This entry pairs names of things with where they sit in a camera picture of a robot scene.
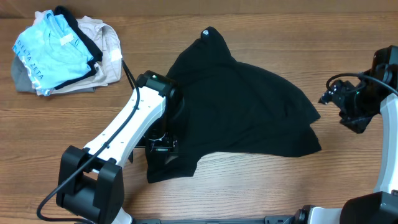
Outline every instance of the black cable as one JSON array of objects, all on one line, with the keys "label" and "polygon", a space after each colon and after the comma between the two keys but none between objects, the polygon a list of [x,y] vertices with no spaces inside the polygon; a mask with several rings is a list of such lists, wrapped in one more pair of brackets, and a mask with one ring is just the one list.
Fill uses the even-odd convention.
[{"label": "black cable", "polygon": [[328,81],[326,82],[326,88],[327,88],[329,91],[333,91],[333,90],[331,89],[331,87],[330,87],[330,82],[333,81],[333,80],[335,80],[336,78],[340,78],[340,77],[357,77],[357,78],[363,78],[363,79],[366,79],[366,80],[370,80],[370,81],[372,81],[372,82],[374,82],[374,83],[379,84],[380,86],[383,86],[384,88],[388,89],[389,91],[393,92],[395,95],[398,96],[398,91],[395,90],[393,87],[389,86],[388,84],[385,84],[384,82],[378,80],[377,78],[370,77],[369,75],[363,75],[362,73],[361,73],[361,74],[343,73],[343,74],[339,74],[339,75],[332,76],[332,77],[330,77],[330,78],[328,79]]},{"label": "black cable", "polygon": [[101,148],[91,157],[89,158],[83,165],[79,167],[68,179],[62,182],[57,188],[55,188],[37,207],[36,215],[39,219],[48,221],[48,222],[80,222],[80,223],[87,223],[87,224],[93,224],[93,222],[86,220],[84,218],[49,218],[45,217],[41,214],[41,211],[44,207],[44,205],[57,193],[59,192],[67,183],[69,183],[73,178],[75,178],[85,167],[87,167],[95,158],[98,157],[98,155],[106,149],[106,147],[110,144],[110,142],[120,133],[120,131],[127,125],[127,123],[130,121],[136,110],[138,109],[138,104],[140,102],[140,95],[139,95],[139,88],[136,80],[134,79],[133,75],[131,74],[129,68],[127,67],[126,63],[122,60],[122,66],[124,69],[124,72],[126,73],[127,79],[129,79],[129,83],[131,85],[131,88],[136,88],[137,90],[137,100],[134,108],[132,109],[132,112],[130,115],[126,118],[126,120],[123,122],[122,125],[113,133],[113,135],[106,141],[104,144],[101,146]]}]

